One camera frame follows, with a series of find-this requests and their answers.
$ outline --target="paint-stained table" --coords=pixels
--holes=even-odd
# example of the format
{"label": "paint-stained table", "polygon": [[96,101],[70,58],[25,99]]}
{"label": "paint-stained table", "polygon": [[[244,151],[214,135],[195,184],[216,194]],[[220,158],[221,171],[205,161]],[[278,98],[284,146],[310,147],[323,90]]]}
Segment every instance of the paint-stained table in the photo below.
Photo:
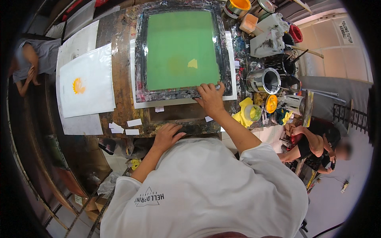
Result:
{"label": "paint-stained table", "polygon": [[[154,137],[156,131],[165,123],[183,125],[180,131],[187,134],[205,134],[219,132],[221,127],[215,121],[206,122],[205,113],[198,104],[166,106],[164,112],[155,113],[154,108],[135,109],[131,88],[130,72],[130,39],[136,33],[138,11],[143,5],[132,6],[112,13],[99,21],[96,48],[112,43],[112,78],[114,85],[116,108],[113,112],[100,113],[101,125],[105,137],[127,137],[125,134],[112,134],[109,123],[128,129],[139,129],[140,135],[134,137]],[[247,91],[245,77],[250,70],[260,68],[260,62],[250,58],[248,35],[242,33],[237,25],[225,25],[232,32],[235,60],[241,67],[236,70],[238,100],[224,101],[229,113],[240,110],[239,102],[246,97],[253,98]],[[128,127],[127,121],[141,118],[142,125]],[[263,127],[262,122],[254,123],[250,129]]]}

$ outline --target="orange sun print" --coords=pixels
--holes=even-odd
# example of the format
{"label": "orange sun print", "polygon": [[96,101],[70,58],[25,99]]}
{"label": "orange sun print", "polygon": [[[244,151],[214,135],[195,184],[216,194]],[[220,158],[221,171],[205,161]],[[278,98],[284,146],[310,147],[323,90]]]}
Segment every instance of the orange sun print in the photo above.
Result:
{"label": "orange sun print", "polygon": [[85,87],[82,87],[81,78],[76,78],[73,82],[73,90],[75,94],[83,94],[86,90]]}

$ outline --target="screen printing frame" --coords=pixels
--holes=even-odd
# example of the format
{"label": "screen printing frame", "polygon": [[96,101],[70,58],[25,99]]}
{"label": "screen printing frame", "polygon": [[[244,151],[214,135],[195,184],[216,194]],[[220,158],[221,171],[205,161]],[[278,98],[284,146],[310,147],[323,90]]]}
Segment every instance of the screen printing frame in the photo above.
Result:
{"label": "screen printing frame", "polygon": [[143,9],[137,21],[137,35],[135,52],[135,90],[137,102],[161,101],[169,99],[183,99],[199,97],[196,86],[185,88],[172,88],[150,91],[147,89],[147,69],[146,69],[146,52],[147,49],[147,30],[148,19],[150,15],[161,14],[176,11],[209,11],[212,16],[213,35],[216,38],[214,43],[216,52],[216,62],[218,64],[220,80],[225,84],[224,96],[232,96],[232,80],[231,68],[229,61],[229,53],[227,50],[226,35],[224,24],[221,17],[221,8],[217,2],[211,3],[193,3],[185,4],[184,2],[168,1],[166,6],[157,6],[153,8]]}

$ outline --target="yellow emulsion patch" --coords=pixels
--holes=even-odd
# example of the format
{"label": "yellow emulsion patch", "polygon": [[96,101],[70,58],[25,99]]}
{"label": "yellow emulsion patch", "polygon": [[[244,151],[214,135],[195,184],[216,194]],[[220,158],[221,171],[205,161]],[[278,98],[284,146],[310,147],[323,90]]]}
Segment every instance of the yellow emulsion patch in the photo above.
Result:
{"label": "yellow emulsion patch", "polygon": [[85,87],[82,87],[82,81],[81,78],[76,78],[73,82],[73,90],[75,94],[83,94],[86,90]]}
{"label": "yellow emulsion patch", "polygon": [[188,68],[190,68],[190,67],[193,67],[193,68],[197,69],[197,60],[196,59],[193,59],[193,60],[189,61]]}

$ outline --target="white t-shirt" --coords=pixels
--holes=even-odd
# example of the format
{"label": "white t-shirt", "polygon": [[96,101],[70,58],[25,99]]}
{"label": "white t-shirt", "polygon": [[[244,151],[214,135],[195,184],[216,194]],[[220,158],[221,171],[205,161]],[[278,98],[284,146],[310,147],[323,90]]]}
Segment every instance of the white t-shirt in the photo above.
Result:
{"label": "white t-shirt", "polygon": [[292,238],[307,207],[303,182],[269,144],[245,150],[237,160],[218,139],[182,139],[144,183],[117,179],[101,238],[198,238],[221,232]]}

